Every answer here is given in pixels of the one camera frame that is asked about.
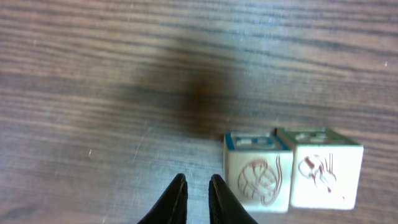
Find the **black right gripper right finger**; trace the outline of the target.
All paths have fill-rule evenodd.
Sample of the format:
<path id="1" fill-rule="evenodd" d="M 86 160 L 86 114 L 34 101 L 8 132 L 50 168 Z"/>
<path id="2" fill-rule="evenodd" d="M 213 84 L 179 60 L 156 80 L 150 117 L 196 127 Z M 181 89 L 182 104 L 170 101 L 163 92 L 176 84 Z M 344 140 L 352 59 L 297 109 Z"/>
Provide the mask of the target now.
<path id="1" fill-rule="evenodd" d="M 218 174 L 209 181 L 208 203 L 211 224 L 257 224 Z"/>

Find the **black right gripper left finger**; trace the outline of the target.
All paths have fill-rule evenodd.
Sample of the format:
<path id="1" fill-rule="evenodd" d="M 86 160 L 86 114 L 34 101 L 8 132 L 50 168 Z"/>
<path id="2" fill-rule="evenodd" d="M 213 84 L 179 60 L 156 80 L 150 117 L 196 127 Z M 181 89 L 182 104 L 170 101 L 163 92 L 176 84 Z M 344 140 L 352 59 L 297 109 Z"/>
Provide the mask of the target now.
<path id="1" fill-rule="evenodd" d="M 185 175 L 179 173 L 138 224 L 186 224 L 187 200 L 187 181 Z"/>

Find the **blue-topped wooden letter block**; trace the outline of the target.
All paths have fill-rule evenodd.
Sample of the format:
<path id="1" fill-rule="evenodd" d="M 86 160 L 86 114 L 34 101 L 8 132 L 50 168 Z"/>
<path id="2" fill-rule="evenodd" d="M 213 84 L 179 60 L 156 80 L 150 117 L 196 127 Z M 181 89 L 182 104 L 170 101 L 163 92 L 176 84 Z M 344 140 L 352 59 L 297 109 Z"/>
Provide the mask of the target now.
<path id="1" fill-rule="evenodd" d="M 224 134 L 224 179 L 247 212 L 286 213 L 294 154 L 271 132 Z"/>

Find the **green-sided wooden picture block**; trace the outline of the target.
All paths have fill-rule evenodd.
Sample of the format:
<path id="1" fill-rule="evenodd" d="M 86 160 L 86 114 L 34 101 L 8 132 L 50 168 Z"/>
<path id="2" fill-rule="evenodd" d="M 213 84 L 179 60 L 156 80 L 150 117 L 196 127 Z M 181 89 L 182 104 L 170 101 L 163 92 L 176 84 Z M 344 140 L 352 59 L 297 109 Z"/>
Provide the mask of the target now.
<path id="1" fill-rule="evenodd" d="M 329 128 L 277 128 L 275 133 L 294 154 L 292 207 L 354 209 L 362 144 Z"/>

